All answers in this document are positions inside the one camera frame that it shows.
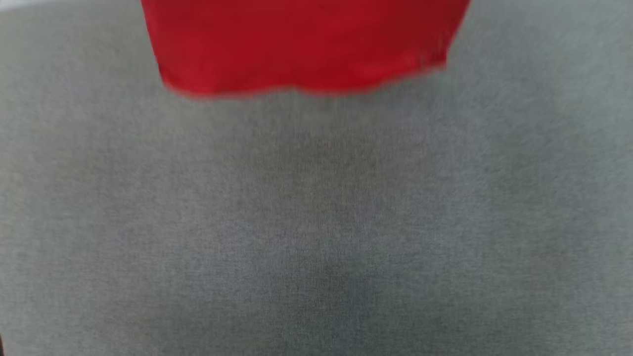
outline gray fabric surface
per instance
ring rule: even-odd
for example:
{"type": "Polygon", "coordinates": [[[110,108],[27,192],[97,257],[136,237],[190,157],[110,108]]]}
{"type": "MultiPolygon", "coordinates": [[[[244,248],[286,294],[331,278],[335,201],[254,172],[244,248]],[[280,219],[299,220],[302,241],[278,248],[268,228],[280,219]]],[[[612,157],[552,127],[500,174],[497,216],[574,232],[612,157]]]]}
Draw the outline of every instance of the gray fabric surface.
{"type": "Polygon", "coordinates": [[[631,355],[632,42],[476,0],[446,72],[191,101],[138,4],[0,13],[5,351],[631,355]]]}

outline red fabric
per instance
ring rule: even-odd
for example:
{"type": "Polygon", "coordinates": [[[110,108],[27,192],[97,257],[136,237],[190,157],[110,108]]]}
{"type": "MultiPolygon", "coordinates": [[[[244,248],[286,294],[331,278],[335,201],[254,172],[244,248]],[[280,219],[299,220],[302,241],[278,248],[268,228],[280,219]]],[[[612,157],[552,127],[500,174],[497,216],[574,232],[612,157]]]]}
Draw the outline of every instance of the red fabric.
{"type": "Polygon", "coordinates": [[[189,94],[348,91],[441,67],[470,0],[142,0],[161,76],[189,94]]]}

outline gray surface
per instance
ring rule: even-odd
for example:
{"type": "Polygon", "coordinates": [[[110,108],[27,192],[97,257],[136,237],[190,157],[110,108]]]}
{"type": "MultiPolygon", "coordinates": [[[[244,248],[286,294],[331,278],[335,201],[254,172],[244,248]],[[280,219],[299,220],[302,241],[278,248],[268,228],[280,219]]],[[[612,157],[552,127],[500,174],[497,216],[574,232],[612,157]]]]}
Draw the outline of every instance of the gray surface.
{"type": "Polygon", "coordinates": [[[447,72],[196,102],[136,4],[0,13],[7,354],[631,355],[632,34],[479,0],[447,72]]]}

